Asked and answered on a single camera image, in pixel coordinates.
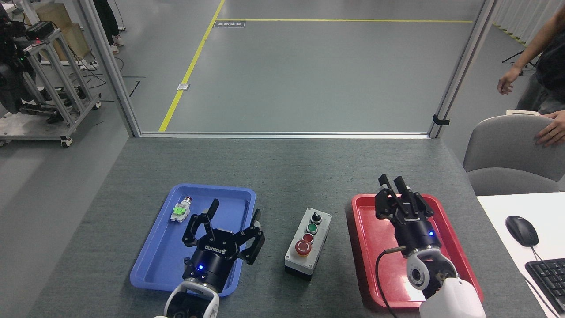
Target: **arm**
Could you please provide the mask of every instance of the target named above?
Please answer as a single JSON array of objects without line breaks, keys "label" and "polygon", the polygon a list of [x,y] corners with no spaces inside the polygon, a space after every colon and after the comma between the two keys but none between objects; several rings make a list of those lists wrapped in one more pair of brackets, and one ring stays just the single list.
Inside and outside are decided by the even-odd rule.
[{"label": "arm", "polygon": [[518,78],[522,68],[538,56],[563,28],[565,28],[565,6],[544,24],[512,68],[499,79],[497,89],[500,94],[507,95],[512,92],[514,86],[511,84]]}]

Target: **black strap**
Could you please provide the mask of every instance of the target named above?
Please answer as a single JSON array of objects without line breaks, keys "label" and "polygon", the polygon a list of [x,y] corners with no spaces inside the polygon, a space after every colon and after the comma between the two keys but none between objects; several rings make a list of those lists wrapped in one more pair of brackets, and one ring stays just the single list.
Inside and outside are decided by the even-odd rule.
[{"label": "black strap", "polygon": [[433,122],[440,126],[449,126],[449,119],[439,119],[437,114],[433,115]]}]

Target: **human hand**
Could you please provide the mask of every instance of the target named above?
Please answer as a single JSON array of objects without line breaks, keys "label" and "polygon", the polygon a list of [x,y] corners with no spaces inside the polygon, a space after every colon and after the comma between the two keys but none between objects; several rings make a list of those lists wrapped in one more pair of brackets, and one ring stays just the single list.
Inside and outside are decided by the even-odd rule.
[{"label": "human hand", "polygon": [[542,115],[551,118],[553,121],[547,127],[537,133],[536,144],[544,144],[545,147],[561,145],[565,143],[565,110],[556,111],[551,114]]},{"label": "human hand", "polygon": [[518,67],[512,66],[502,77],[498,80],[497,89],[498,92],[502,95],[508,95],[512,92],[514,86],[511,84],[518,78],[520,75],[521,69]]}]

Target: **gray chair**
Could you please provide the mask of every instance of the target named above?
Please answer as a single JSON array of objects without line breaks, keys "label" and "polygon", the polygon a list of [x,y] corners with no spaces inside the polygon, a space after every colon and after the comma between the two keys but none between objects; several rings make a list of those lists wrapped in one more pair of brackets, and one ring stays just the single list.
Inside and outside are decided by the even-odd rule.
[{"label": "gray chair", "polygon": [[535,134],[552,119],[505,115],[480,122],[469,140],[463,168],[475,195],[558,192],[565,174],[565,145],[537,145]]}]

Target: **shoe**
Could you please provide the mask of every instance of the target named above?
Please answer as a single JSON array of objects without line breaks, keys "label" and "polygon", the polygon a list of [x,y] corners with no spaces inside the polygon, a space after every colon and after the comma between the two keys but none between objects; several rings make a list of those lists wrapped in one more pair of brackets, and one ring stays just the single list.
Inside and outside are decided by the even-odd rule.
[{"label": "shoe", "polygon": [[124,39],[121,36],[117,35],[114,37],[114,45],[116,46],[124,46]]}]

